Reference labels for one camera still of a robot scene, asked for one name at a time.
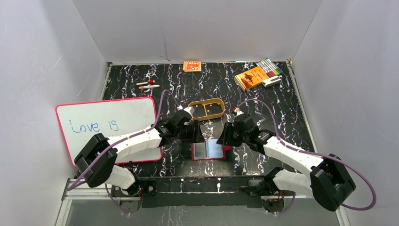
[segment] colored markers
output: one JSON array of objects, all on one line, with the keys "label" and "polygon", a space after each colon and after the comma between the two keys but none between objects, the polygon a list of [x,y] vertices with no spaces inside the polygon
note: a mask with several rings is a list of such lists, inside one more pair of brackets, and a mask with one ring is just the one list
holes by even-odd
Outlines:
[{"label": "colored markers", "polygon": [[276,76],[283,71],[277,67],[275,63],[273,63],[269,58],[263,59],[256,63],[259,67],[261,67],[269,77]]}]

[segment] gray wall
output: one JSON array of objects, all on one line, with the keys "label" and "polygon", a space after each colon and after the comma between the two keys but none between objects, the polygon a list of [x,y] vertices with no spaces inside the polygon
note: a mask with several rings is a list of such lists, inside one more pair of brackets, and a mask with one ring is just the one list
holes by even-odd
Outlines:
[{"label": "gray wall", "polygon": [[[369,178],[374,209],[348,210],[351,225],[398,225],[399,2],[324,0],[294,57],[304,108],[321,153]],[[347,204],[371,202],[368,187]]]},{"label": "gray wall", "polygon": [[322,0],[73,0],[105,60],[293,58]]},{"label": "gray wall", "polygon": [[0,218],[53,225],[73,176],[55,106],[100,98],[106,62],[72,1],[0,1]]}]

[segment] gold tray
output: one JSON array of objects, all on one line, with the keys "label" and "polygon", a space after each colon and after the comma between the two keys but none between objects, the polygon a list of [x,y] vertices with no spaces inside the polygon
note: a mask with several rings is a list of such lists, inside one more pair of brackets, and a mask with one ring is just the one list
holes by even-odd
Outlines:
[{"label": "gold tray", "polygon": [[192,119],[199,121],[220,118],[225,111],[223,100],[219,98],[193,101],[188,106],[194,108]]}]

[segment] whiteboard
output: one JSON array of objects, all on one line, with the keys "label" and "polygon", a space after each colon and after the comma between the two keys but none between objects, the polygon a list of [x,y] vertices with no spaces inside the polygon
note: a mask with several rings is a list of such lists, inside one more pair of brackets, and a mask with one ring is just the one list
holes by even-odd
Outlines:
[{"label": "whiteboard", "polygon": [[[139,131],[151,126],[156,117],[151,97],[58,105],[56,114],[74,166],[75,157],[94,134],[109,137]],[[117,159],[116,163],[157,161],[161,157],[160,148],[151,148]]]}]

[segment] red frame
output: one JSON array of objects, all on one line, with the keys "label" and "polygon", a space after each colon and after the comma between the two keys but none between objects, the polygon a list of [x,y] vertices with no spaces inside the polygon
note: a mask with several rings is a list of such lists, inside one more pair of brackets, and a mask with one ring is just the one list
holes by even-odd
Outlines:
[{"label": "red frame", "polygon": [[[133,98],[124,98],[124,99],[114,99],[114,100],[97,100],[97,101],[88,101],[88,102],[79,102],[79,103],[70,103],[70,104],[62,104],[62,105],[58,105],[56,107],[56,114],[57,114],[57,120],[58,120],[58,124],[60,125],[60,129],[61,129],[61,133],[63,135],[64,138],[64,142],[66,144],[66,148],[68,149],[68,154],[69,154],[69,158],[71,159],[72,165],[76,167],[75,163],[73,162],[72,156],[71,156],[71,152],[69,151],[69,147],[68,147],[68,143],[66,142],[66,138],[65,138],[65,134],[64,134],[64,130],[62,128],[61,125],[61,121],[60,121],[60,117],[58,115],[58,107],[61,106],[68,106],[68,105],[83,105],[83,104],[93,104],[93,103],[99,103],[99,102],[111,102],[111,101],[124,101],[124,100],[132,100],[132,99],[151,99],[152,103],[154,105],[154,114],[155,114],[155,118],[157,117],[157,110],[155,107],[155,101],[152,97],[133,97]],[[154,159],[154,160],[144,160],[144,161],[134,161],[134,162],[145,162],[145,161],[159,161],[160,159],[162,159],[162,148],[160,147],[160,153],[161,153],[161,157],[159,159]]]},{"label": "red frame", "polygon": [[226,158],[226,152],[231,150],[232,148],[230,148],[229,150],[225,150],[223,147],[225,147],[225,146],[222,145],[223,157],[220,157],[220,158],[207,158],[207,159],[194,159],[194,144],[191,144],[191,160],[199,161],[199,160],[225,159]]}]

